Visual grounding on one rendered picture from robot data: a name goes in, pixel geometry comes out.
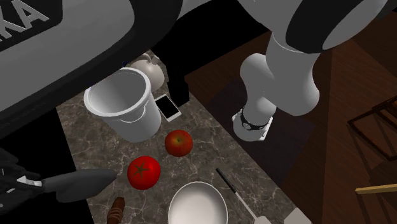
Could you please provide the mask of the white bowl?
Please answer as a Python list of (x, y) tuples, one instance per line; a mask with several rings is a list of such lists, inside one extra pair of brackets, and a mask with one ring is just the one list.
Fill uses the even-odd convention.
[(168, 224), (228, 224), (226, 202), (209, 183), (185, 184), (171, 200)]

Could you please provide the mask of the white round jug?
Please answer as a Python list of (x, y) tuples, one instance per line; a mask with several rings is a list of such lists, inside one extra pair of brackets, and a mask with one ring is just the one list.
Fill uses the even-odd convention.
[(142, 71), (150, 80), (151, 91), (157, 91), (165, 80), (164, 73), (158, 65), (160, 59), (154, 55), (150, 57), (147, 53), (142, 54), (142, 59), (133, 62), (130, 67)]

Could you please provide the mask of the red tomato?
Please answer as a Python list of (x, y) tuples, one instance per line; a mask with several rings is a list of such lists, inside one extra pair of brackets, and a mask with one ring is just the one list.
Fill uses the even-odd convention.
[(132, 188), (147, 190), (157, 183), (160, 173), (160, 164), (153, 157), (141, 156), (131, 161), (127, 178)]

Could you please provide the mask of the dark wooden chair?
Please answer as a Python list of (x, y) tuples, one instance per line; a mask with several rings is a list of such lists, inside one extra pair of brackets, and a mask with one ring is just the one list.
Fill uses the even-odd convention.
[[(371, 117), (377, 125), (377, 130), (382, 134), (389, 151), (382, 149), (379, 145), (373, 142), (365, 133), (356, 126), (356, 122)], [(384, 127), (387, 130), (393, 131), (397, 134), (397, 95), (393, 96), (384, 102), (381, 102), (371, 108), (371, 110), (347, 121), (350, 128), (360, 137), (369, 147), (373, 148), (377, 153), (382, 155), (388, 161), (397, 160), (397, 149), (393, 146)]]

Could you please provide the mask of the brown ribbed bottle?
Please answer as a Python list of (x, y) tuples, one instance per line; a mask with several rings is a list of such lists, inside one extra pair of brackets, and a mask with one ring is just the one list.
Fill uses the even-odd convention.
[(107, 224), (120, 224), (123, 218), (125, 199), (117, 197), (107, 214)]

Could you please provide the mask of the black-handled white spatula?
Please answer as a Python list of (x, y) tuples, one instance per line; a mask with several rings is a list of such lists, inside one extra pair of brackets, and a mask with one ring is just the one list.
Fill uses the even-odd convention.
[(239, 195), (237, 192), (236, 188), (231, 184), (231, 182), (228, 180), (228, 178), (223, 174), (223, 172), (220, 170), (220, 168), (216, 168), (216, 172), (220, 175), (222, 180), (228, 185), (229, 189), (237, 196), (237, 198), (242, 202), (244, 207), (247, 209), (247, 211), (250, 213), (250, 215), (254, 218), (254, 224), (271, 224), (271, 222), (268, 220), (266, 216), (257, 216), (254, 214), (254, 212), (251, 210), (251, 208), (246, 204), (244, 199)]

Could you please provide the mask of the red apple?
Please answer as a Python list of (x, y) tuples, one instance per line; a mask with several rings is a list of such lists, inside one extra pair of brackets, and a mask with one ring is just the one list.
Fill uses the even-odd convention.
[(183, 157), (193, 149), (193, 139), (185, 130), (173, 130), (165, 138), (165, 149), (175, 157)]

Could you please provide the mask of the white bucket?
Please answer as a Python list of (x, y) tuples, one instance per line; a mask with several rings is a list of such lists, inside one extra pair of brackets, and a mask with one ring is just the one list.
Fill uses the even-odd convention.
[(150, 80), (138, 69), (117, 70), (86, 89), (83, 100), (89, 112), (131, 143), (151, 138), (160, 128), (162, 118)]

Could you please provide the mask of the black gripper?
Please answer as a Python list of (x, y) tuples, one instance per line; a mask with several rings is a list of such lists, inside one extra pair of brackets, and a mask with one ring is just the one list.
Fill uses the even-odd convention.
[(83, 169), (43, 179), (36, 186), (39, 174), (17, 165), (18, 158), (0, 148), (0, 215), (4, 215), (29, 199), (43, 193), (55, 192), (61, 203), (89, 199), (101, 193), (116, 178), (111, 169)]

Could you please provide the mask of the light wooden bar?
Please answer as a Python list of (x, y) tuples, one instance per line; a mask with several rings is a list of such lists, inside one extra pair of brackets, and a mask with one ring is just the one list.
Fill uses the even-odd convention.
[(357, 194), (397, 192), (397, 184), (369, 186), (355, 189)]

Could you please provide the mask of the white flat block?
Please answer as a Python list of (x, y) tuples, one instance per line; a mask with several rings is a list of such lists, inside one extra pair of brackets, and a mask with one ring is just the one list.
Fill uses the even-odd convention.
[(298, 208), (294, 210), (284, 219), (284, 224), (312, 224), (306, 215)]

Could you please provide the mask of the white smartphone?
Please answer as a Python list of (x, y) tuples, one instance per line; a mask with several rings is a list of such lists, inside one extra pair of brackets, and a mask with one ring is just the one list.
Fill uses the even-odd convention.
[(155, 99), (155, 103), (168, 122), (181, 116), (181, 112), (167, 94), (163, 94)]

